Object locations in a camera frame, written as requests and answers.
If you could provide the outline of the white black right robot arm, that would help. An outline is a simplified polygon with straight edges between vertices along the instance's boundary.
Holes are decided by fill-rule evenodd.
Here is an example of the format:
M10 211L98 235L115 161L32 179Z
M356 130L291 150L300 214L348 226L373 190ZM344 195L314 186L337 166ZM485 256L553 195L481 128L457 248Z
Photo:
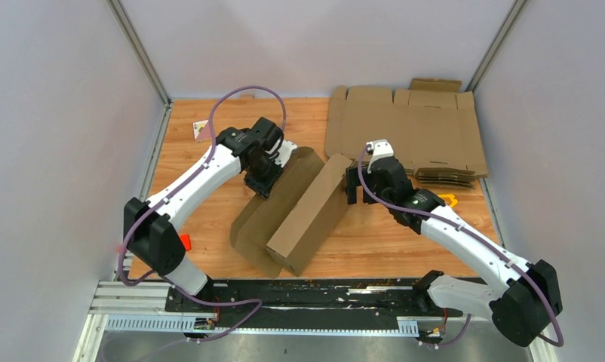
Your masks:
M348 204L363 189L366 204L381 204L394 220L449 250L473 269L482 284L432 270L416 286L413 304L422 314L453 308L493 322L510 342L529 346L540 338L564 346L558 315L563 311L556 269L532 263L492 242L428 189L413 186L393 156L345 170Z

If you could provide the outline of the brown cardboard box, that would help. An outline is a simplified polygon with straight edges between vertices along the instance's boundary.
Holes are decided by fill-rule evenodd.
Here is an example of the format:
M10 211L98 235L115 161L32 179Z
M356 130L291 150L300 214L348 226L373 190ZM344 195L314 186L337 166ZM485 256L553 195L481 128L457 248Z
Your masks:
M293 152L268 198L254 196L232 223L232 249L267 278L300 277L348 208L346 171L353 161L323 161L310 147Z

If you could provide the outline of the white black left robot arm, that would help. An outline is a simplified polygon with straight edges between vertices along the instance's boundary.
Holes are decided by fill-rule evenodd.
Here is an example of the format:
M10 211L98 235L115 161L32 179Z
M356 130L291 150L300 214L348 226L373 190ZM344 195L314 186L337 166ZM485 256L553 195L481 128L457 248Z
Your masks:
M186 255L178 234L189 216L220 186L239 174L244 184L267 199L298 146L283 130L261 117L250 128L228 127L207 154L167 188L124 206L124 248L158 276L185 292L195 311L213 304L209 277Z

